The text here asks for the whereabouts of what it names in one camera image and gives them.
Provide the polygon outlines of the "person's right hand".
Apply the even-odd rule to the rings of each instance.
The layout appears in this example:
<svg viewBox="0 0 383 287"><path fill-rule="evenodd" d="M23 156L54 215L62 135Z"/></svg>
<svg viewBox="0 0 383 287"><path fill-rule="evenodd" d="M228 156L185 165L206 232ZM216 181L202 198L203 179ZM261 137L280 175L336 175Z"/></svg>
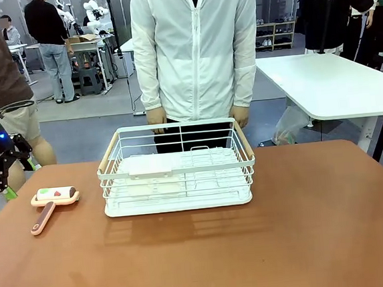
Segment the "person's right hand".
<svg viewBox="0 0 383 287"><path fill-rule="evenodd" d="M152 131L155 134L163 134L164 133L163 127L160 126L161 124L167 123L166 112L164 111L163 107L160 106L159 108L147 110L146 111L146 120L150 126L154 125L154 128L152 129Z"/></svg>

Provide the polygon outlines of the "person's left hand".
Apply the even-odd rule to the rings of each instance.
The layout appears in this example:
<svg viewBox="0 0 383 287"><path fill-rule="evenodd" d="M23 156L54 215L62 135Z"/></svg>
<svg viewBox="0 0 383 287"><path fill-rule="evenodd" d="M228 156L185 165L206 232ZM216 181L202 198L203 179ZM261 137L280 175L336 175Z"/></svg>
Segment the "person's left hand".
<svg viewBox="0 0 383 287"><path fill-rule="evenodd" d="M230 112L230 116L235 119L241 128L245 128L249 121L249 108L233 106Z"/></svg>

